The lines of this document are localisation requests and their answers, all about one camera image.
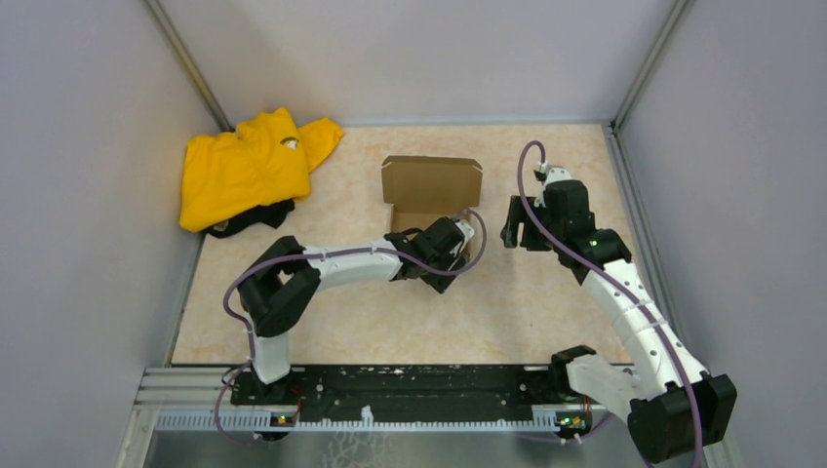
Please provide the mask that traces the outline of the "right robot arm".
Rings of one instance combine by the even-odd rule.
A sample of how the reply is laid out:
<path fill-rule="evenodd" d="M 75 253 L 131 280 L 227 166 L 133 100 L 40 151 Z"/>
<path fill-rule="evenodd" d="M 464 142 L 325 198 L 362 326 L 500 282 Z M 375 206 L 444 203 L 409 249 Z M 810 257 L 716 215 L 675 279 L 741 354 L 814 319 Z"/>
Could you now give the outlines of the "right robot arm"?
<path fill-rule="evenodd" d="M 554 354 L 549 388 L 555 398 L 579 396 L 623 420 L 643 458 L 660 463 L 720 442 L 737 390 L 712 375 L 671 330 L 647 292 L 632 254 L 612 229 L 598 229 L 579 180 L 545 185 L 539 197 L 514 195 L 500 232 L 505 248 L 553 252 L 603 308 L 634 373 L 587 345 Z"/>

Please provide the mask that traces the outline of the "brown cardboard box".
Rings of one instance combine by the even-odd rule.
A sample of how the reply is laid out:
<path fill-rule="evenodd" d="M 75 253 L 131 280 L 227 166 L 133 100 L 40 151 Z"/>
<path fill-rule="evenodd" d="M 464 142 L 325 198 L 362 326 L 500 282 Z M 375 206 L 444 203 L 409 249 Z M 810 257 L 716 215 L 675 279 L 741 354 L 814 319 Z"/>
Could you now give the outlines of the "brown cardboard box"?
<path fill-rule="evenodd" d="M 453 217 L 480 204 L 483 168 L 469 158 L 392 155 L 381 164 L 382 196 L 392 206 L 391 242 L 422 257 L 411 228 L 422 231 L 439 218 Z"/>

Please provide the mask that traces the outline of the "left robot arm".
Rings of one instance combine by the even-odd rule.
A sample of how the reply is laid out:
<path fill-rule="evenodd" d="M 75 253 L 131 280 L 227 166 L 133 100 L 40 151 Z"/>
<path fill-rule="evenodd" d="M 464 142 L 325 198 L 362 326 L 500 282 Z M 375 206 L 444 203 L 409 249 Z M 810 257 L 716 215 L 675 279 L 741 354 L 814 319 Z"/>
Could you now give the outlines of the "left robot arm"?
<path fill-rule="evenodd" d="M 238 294 L 243 311 L 225 311 L 244 324 L 250 345 L 248 401 L 278 404 L 290 396 L 289 332 L 315 294 L 407 280 L 444 293 L 475 264 L 467 251 L 475 234 L 468 220 L 442 216 L 426 228 L 389 232 L 352 246 L 320 248 L 304 246 L 293 236 L 278 239 L 227 290 Z"/>

